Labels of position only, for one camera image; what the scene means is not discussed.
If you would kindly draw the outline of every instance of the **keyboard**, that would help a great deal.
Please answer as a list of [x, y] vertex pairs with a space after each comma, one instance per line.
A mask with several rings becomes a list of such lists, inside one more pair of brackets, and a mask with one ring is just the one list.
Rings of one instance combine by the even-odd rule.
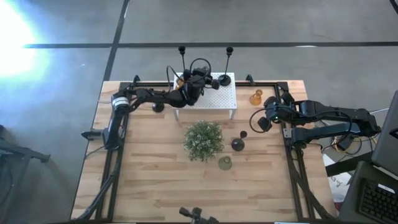
[[379, 223], [398, 223], [396, 191], [363, 178], [358, 197], [358, 212]]

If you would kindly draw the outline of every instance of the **computer monitor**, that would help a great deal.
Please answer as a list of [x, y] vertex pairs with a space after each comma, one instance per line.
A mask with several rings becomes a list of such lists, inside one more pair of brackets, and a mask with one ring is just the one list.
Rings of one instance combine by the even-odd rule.
[[372, 161], [394, 175], [398, 175], [398, 91], [392, 98]]

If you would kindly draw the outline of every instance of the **green artificial plant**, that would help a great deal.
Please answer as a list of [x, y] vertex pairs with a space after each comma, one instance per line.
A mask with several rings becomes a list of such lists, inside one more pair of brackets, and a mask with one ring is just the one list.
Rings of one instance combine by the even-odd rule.
[[197, 121], [185, 133], [184, 149], [189, 152], [191, 161], [207, 162], [209, 158], [224, 149], [221, 125], [207, 121]]

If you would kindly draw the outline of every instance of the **white perforated platform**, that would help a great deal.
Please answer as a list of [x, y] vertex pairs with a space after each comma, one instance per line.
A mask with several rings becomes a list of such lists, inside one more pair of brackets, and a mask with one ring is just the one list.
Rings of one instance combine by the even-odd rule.
[[[213, 72], [211, 76], [217, 79], [223, 72]], [[236, 88], [235, 88], [235, 75], [233, 72], [228, 72], [227, 75], [231, 77], [231, 84], [228, 86], [221, 86], [218, 90], [212, 88], [205, 88], [204, 95], [200, 96], [198, 101], [193, 106], [185, 106], [183, 108], [174, 108], [175, 117], [178, 119], [178, 110], [230, 110], [229, 118], [232, 119], [236, 106]], [[177, 77], [174, 76], [174, 88], [177, 86]]]

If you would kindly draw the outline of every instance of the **wooden tabletop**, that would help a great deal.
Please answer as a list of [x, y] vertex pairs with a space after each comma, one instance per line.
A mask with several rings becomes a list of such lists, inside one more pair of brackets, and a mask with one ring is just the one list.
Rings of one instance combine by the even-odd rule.
[[[288, 83], [296, 100], [307, 99], [303, 81]], [[104, 82], [94, 128], [107, 127], [111, 105], [106, 102], [118, 90], [119, 84]], [[213, 216], [221, 222], [296, 221], [280, 126], [275, 124], [269, 132], [262, 134], [249, 127], [250, 115], [261, 108], [261, 105], [253, 106], [249, 102], [257, 89], [263, 91], [262, 101], [274, 95], [271, 87], [237, 87], [238, 109], [233, 120], [228, 119], [228, 110], [183, 110], [176, 121], [170, 106], [166, 105], [164, 111], [157, 114], [152, 111], [151, 103], [145, 103], [131, 113], [114, 221], [189, 221], [178, 214], [180, 207], [200, 207], [204, 217]], [[263, 115], [259, 113], [254, 117], [254, 128], [259, 129], [257, 120]], [[207, 163], [191, 162], [182, 147], [186, 127], [198, 120], [216, 121], [223, 128], [225, 149]], [[248, 132], [244, 139], [246, 147], [235, 152], [230, 144], [242, 130]], [[102, 140], [90, 142], [87, 153], [102, 145]], [[332, 215], [336, 215], [319, 147], [308, 145], [304, 152], [312, 192]], [[230, 170], [218, 168], [218, 159], [223, 156], [232, 158]], [[102, 149], [85, 160], [72, 218], [82, 214], [98, 193], [105, 157], [106, 151]], [[304, 199], [302, 205], [306, 213]]]

